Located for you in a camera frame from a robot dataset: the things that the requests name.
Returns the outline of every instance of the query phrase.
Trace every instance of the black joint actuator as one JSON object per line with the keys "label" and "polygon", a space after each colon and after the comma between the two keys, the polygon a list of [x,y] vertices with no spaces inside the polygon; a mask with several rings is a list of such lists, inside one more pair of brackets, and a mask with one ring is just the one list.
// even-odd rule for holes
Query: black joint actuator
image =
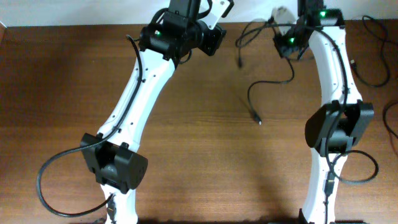
{"label": "black joint actuator", "polygon": [[332,127],[340,107],[338,101],[325,104],[305,124],[305,140],[308,146],[315,148],[322,157],[325,157],[326,137],[330,129],[332,131],[328,150],[332,153],[343,153],[357,145],[374,116],[371,103],[358,101],[347,105],[344,116]]}
{"label": "black joint actuator", "polygon": [[298,0],[297,26],[286,34],[276,34],[274,44],[280,57],[286,58],[294,52],[306,48],[313,33],[301,25],[323,29],[325,26],[345,28],[343,13],[339,9],[326,9],[323,0]]}
{"label": "black joint actuator", "polygon": [[[167,9],[160,10],[152,22],[141,30],[139,47],[141,51],[150,49],[163,54],[164,60],[173,60],[175,67],[191,49],[199,48],[209,56],[220,47],[226,31],[220,26],[207,26],[198,20],[200,0],[171,0]],[[164,13],[163,23],[157,22]]]}
{"label": "black joint actuator", "polygon": [[[95,144],[101,139],[102,135],[94,137],[86,133],[80,146]],[[115,146],[105,142],[97,147],[82,150],[88,169],[95,174],[97,183],[108,184],[123,194],[138,187],[146,173],[148,160],[130,151],[128,147],[126,143]]]}

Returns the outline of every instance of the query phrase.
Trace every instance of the white wall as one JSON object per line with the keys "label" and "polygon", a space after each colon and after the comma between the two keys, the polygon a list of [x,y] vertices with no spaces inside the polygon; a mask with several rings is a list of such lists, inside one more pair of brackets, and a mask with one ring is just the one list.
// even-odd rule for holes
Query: white wall
{"label": "white wall", "polygon": [[[398,18],[398,0],[325,0],[325,3],[340,8],[345,19],[358,19],[362,14]],[[158,9],[168,5],[169,0],[0,0],[0,21],[9,27],[146,24]],[[297,13],[297,0],[235,0],[231,14],[221,22],[269,18],[272,8],[279,6]]]}

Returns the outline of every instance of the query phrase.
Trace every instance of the white robotic arm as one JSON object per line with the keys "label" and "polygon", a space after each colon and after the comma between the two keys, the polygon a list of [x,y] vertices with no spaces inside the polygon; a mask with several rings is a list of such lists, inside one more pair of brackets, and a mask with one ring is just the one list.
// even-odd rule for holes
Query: white robotic arm
{"label": "white robotic arm", "polygon": [[[212,0],[209,2],[211,2],[209,3],[211,6],[210,11],[205,17],[199,20],[201,23],[198,24],[202,27],[200,35],[203,34],[205,37],[198,40],[198,44],[194,47],[199,47],[202,50],[205,48],[205,53],[208,55],[213,55],[215,50],[220,46],[222,38],[225,35],[225,31],[221,30],[216,24],[218,20],[222,16],[226,16],[226,14],[232,8],[233,1]],[[176,7],[175,4],[176,2],[172,0],[170,3],[170,8]],[[188,6],[185,9],[190,10],[192,7],[193,6]],[[172,14],[173,12],[170,8],[165,12],[164,16],[164,20],[165,22],[168,22],[167,26],[169,27],[175,22],[170,22],[170,20],[176,16],[176,14]],[[157,40],[164,42],[169,41],[169,38],[166,35],[167,30],[160,31],[158,28],[155,28],[154,32],[151,31],[151,27],[148,27],[147,29],[144,28],[141,35],[142,45],[140,43],[140,47],[141,50],[144,50],[140,51],[143,67],[142,80],[139,80],[139,64],[136,62],[129,83],[125,88],[122,97],[120,98],[111,116],[98,130],[98,134],[103,136],[107,136],[109,133],[111,133],[116,123],[120,120],[120,117],[124,113],[126,105],[132,96],[137,83],[142,82],[135,100],[127,112],[127,116],[125,117],[123,123],[120,125],[118,132],[108,139],[109,143],[116,146],[128,146],[128,150],[135,153],[138,151],[144,126],[150,112],[152,111],[154,103],[167,80],[173,75],[181,56],[178,55],[177,57],[174,57],[174,55],[169,54],[169,49],[164,49],[163,46],[153,44]],[[211,35],[214,37],[218,36],[217,39],[212,39],[212,42],[214,42],[215,45],[209,44],[210,40],[206,39],[206,36],[210,36],[210,34],[214,34]],[[105,168],[115,169],[113,166],[107,166]],[[143,175],[144,174],[142,174],[141,177],[138,177],[139,182],[142,180]],[[118,187],[112,186],[112,183],[101,184],[101,188],[103,189],[106,198],[109,198],[109,196],[113,195],[112,200],[107,204],[108,215],[106,224],[132,224],[138,222],[138,216],[135,209],[135,189],[129,189],[127,192],[122,192]]]}
{"label": "white robotic arm", "polygon": [[[273,15],[278,24],[296,21],[293,14],[284,7],[274,10]],[[281,57],[288,57],[297,50],[298,45],[308,44],[317,62],[322,88],[321,109],[307,121],[305,127],[306,141],[311,147],[312,168],[299,223],[329,224],[335,223],[336,193],[339,180],[344,180],[340,174],[347,160],[345,155],[351,152],[362,153],[371,158],[376,166],[375,173],[370,178],[355,182],[344,180],[345,182],[367,182],[378,173],[377,162],[371,156],[351,150],[360,140],[374,112],[371,104],[362,102],[354,84],[346,52],[346,32],[341,11],[327,10],[322,0],[305,0],[299,1],[298,15],[300,19],[297,20],[297,27],[281,27],[274,42]]]}
{"label": "white robotic arm", "polygon": [[[233,0],[207,1],[210,8],[199,13],[201,0],[170,0],[169,8],[159,10],[151,23],[142,29],[140,51],[129,37],[137,54],[137,62],[111,116],[96,136],[85,134],[81,147],[58,153],[39,170],[37,194],[48,211],[62,217],[79,217],[106,205],[106,224],[138,222],[135,189],[144,177],[148,161],[137,151],[154,103],[182,57],[194,48],[209,56],[214,55],[226,34],[217,22],[227,16],[234,6]],[[56,211],[42,195],[42,174],[59,157],[78,151],[83,153],[107,200],[85,212]]]}

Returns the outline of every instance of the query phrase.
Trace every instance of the wooden surface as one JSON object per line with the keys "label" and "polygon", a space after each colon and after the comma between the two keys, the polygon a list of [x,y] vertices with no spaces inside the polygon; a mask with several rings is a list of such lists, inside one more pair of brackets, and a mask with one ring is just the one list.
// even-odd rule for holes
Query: wooden surface
{"label": "wooden surface", "polygon": [[3,24],[0,22],[0,44],[1,44],[2,38],[4,37],[5,32],[6,32],[6,27],[4,27]]}
{"label": "wooden surface", "polygon": [[[394,39],[397,25],[387,22]],[[105,209],[74,219],[52,215],[37,199],[35,178],[50,156],[79,145],[85,132],[94,134],[110,115],[135,61],[124,36],[137,37],[141,27],[8,28],[0,46],[1,223],[90,223],[105,215]],[[191,61],[178,67],[162,90],[139,150],[149,160],[137,190],[140,218],[269,221],[298,215],[311,166],[304,126],[321,99],[315,61],[294,63],[296,78],[288,85],[254,87],[252,100],[264,120],[258,126],[248,113],[247,87],[291,74],[269,30],[243,50],[244,68],[239,70],[234,40],[243,27],[225,24],[228,34],[216,55],[194,50]],[[349,57],[365,78],[381,81],[381,43],[358,22],[349,22],[347,32]],[[387,45],[386,58],[396,77],[397,48]],[[395,79],[381,89],[356,84],[376,113],[357,149],[372,154],[381,170],[370,184],[340,184],[336,216],[397,223],[398,156],[383,126],[382,109],[398,98],[398,84]],[[389,112],[395,130],[397,112]],[[343,175],[357,179],[370,172],[369,161],[350,156]],[[104,200],[80,153],[49,167],[43,191],[64,212],[80,212]]]}

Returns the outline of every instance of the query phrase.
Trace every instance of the white arm segment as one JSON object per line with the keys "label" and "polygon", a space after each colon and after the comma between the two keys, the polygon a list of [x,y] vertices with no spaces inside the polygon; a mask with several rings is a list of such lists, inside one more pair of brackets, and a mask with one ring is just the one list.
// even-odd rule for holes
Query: white arm segment
{"label": "white arm segment", "polygon": [[[348,62],[345,36],[346,32],[340,27],[324,27],[326,32],[336,44],[339,46],[341,56],[343,57],[344,66],[348,80],[348,99],[347,104],[356,104],[358,100],[362,100],[362,96],[356,89],[351,69]],[[322,105],[338,100],[343,104],[344,100],[344,80],[341,71],[340,61],[336,51],[330,41],[327,40],[321,33],[314,31],[309,40],[310,48],[317,61],[318,74],[322,88]],[[316,149],[311,149],[312,154],[312,168],[310,186],[308,188],[307,198],[303,206],[303,214],[306,221],[314,222],[315,224],[325,223],[325,182],[329,172],[326,158],[321,157]],[[330,154],[330,161],[333,161],[337,154]],[[336,165],[335,172],[340,175],[347,157],[341,157]],[[335,200],[337,193],[337,186],[339,180],[335,178],[335,186],[333,193],[328,198],[328,221],[327,223],[335,221]]]}
{"label": "white arm segment", "polygon": [[[149,113],[152,110],[155,101],[166,84],[167,80],[173,75],[175,66],[172,60],[166,61],[163,55],[147,49],[140,52],[143,68],[142,83],[134,99],[130,110],[120,126],[121,131],[115,133],[108,142],[120,146],[122,142],[129,144],[129,150],[137,152],[141,140],[141,134]],[[124,89],[123,94],[116,105],[111,116],[98,130],[98,133],[108,135],[112,128],[119,121],[124,112],[127,103],[134,92],[138,82],[139,70],[138,61],[132,72],[131,78]],[[136,191],[129,190],[127,194],[122,194],[118,189],[109,185],[101,185],[105,198],[110,194],[115,194],[113,200],[116,204],[115,221],[117,224],[135,224],[138,221],[136,213]],[[107,215],[106,224],[112,224],[109,215]]]}
{"label": "white arm segment", "polygon": [[[310,186],[308,188],[307,198],[303,206],[303,214],[307,222],[314,222],[315,224],[325,223],[325,182],[329,172],[329,167],[326,158],[320,157],[316,149],[311,149],[312,166]],[[335,159],[337,154],[329,154],[331,161]],[[335,165],[335,172],[337,175],[341,174],[344,163],[347,157],[343,156]],[[335,178],[335,186],[333,193],[328,198],[328,223],[335,221],[335,201],[337,194],[338,179]]]}
{"label": "white arm segment", "polygon": [[201,21],[205,22],[205,24],[211,30],[214,29],[221,16],[231,4],[228,0],[212,0],[212,2],[213,5],[211,7],[210,13],[206,17],[200,19]]}
{"label": "white arm segment", "polygon": [[[347,104],[355,104],[358,100],[362,100],[361,94],[356,89],[351,67],[349,65],[347,49],[346,49],[346,31],[340,27],[324,27],[323,32],[327,33],[340,49],[343,57],[344,67],[348,80],[348,99]],[[344,100],[344,80],[341,71],[340,62],[337,53],[333,50],[333,46],[326,37],[321,33],[314,31],[308,41],[310,48],[317,61],[319,80],[322,89],[322,106],[338,100],[343,104]]]}

